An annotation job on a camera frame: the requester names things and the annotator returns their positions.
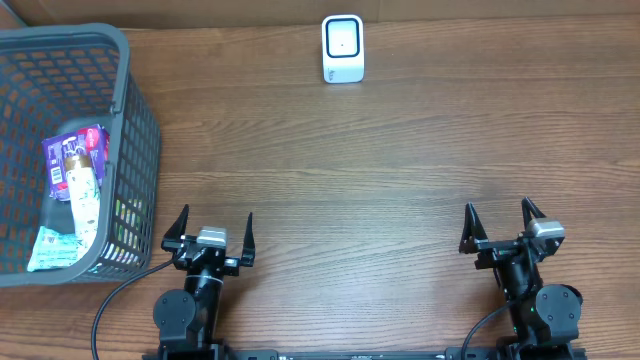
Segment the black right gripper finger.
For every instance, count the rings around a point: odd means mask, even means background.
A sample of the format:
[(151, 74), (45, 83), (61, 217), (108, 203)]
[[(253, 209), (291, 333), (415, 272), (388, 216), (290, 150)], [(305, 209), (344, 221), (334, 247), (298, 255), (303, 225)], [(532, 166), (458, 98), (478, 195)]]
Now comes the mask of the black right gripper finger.
[(527, 227), (533, 219), (545, 218), (546, 215), (529, 198), (524, 197), (521, 201), (524, 227)]
[(465, 219), (459, 249), (479, 250), (487, 242), (488, 236), (475, 207), (471, 202), (468, 202), (465, 205)]

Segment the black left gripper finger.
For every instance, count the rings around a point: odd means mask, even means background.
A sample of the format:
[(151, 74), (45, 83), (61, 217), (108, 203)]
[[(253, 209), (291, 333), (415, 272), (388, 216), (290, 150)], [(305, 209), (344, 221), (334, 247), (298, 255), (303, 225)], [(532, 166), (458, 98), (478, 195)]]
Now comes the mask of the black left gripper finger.
[(253, 214), (249, 213), (243, 239), (242, 260), (255, 259), (255, 239), (253, 234)]
[(171, 227), (166, 231), (163, 236), (164, 241), (180, 241), (181, 237), (185, 234), (186, 225), (188, 222), (189, 205), (185, 204), (178, 218), (174, 221)]

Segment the white tube gold cap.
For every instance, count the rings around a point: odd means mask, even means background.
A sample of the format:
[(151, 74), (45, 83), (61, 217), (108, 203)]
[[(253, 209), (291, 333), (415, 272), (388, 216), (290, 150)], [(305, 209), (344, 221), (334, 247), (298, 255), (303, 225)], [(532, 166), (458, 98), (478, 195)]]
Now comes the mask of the white tube gold cap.
[(100, 188), (87, 155), (64, 159), (74, 231), (78, 241), (78, 257), (91, 248), (98, 231)]

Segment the teal tissue packet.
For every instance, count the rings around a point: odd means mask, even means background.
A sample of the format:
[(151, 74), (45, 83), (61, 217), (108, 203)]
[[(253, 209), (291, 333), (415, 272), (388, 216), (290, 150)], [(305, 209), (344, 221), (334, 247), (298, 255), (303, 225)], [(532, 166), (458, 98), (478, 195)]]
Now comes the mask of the teal tissue packet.
[(45, 226), (39, 228), (27, 265), (28, 272), (66, 268), (86, 253), (75, 234), (61, 234)]

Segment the purple Carefree pad packet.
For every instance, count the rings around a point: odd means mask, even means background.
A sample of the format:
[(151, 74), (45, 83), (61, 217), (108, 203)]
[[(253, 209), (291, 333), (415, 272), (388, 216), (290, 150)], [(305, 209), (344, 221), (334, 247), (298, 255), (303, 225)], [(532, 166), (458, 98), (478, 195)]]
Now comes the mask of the purple Carefree pad packet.
[(41, 142), (47, 168), (49, 196), (55, 200), (70, 199), (64, 160), (75, 155), (87, 155), (99, 186), (105, 175), (110, 135), (104, 126), (93, 124), (63, 133)]

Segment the green yellow snack packet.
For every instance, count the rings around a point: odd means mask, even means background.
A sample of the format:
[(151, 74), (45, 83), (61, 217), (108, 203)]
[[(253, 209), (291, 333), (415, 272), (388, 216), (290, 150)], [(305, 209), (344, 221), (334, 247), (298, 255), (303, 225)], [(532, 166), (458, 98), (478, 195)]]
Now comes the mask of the green yellow snack packet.
[[(142, 202), (140, 200), (129, 199), (125, 202), (117, 200), (115, 215), (130, 228), (139, 230), (141, 226), (141, 218), (137, 215), (136, 211), (141, 209)], [(122, 241), (125, 237), (128, 237), (127, 228), (118, 224), (115, 224), (114, 228), (117, 231), (117, 238), (119, 241)]]

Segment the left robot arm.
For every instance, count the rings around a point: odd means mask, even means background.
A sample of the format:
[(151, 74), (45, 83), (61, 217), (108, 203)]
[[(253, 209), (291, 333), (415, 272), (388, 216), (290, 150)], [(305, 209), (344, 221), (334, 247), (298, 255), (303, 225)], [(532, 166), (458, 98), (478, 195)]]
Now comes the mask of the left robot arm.
[(163, 293), (153, 309), (159, 329), (159, 359), (229, 360), (237, 355), (223, 339), (214, 337), (224, 280), (255, 262), (253, 216), (249, 215), (239, 256), (227, 254), (224, 228), (205, 226), (196, 235), (186, 227), (185, 206), (165, 233), (161, 248), (172, 255), (171, 264), (185, 273), (181, 289)]

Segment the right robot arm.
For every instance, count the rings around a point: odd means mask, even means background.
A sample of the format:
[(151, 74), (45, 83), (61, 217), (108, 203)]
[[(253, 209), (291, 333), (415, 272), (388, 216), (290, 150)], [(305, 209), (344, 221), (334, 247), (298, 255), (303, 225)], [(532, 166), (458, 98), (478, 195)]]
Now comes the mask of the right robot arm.
[[(521, 201), (524, 229), (511, 240), (489, 239), (472, 203), (465, 205), (461, 254), (475, 254), (475, 268), (493, 271), (505, 304), (479, 320), (465, 337), (454, 359), (584, 359), (584, 350), (571, 342), (579, 337), (583, 296), (565, 284), (546, 285), (538, 264), (556, 254), (565, 228), (547, 217), (528, 197)], [(473, 350), (476, 332), (507, 312), (514, 334), (496, 341), (492, 349)]]

